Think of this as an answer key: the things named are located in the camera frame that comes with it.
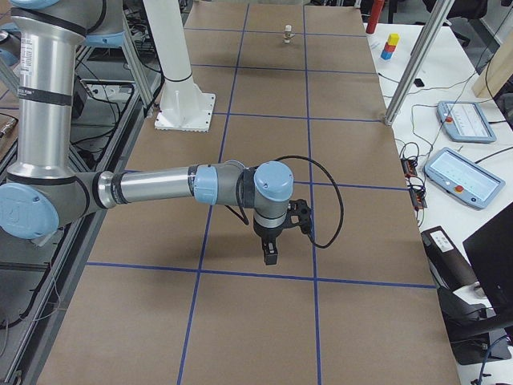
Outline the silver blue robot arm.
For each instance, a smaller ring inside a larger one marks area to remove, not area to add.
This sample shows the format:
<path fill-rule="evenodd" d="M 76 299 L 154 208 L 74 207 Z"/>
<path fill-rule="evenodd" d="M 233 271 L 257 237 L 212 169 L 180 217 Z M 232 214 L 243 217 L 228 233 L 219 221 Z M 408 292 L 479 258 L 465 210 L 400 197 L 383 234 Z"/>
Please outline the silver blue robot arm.
<path fill-rule="evenodd" d="M 266 265 L 289 226 L 293 173 L 279 162 L 255 168 L 230 160 L 153 172 L 74 172 L 68 164 L 75 52 L 83 43 L 120 46 L 120 1 L 15 1 L 21 32 L 17 160 L 1 187 L 1 227 L 34 239 L 102 209 L 193 197 L 207 205 L 252 209 Z"/>

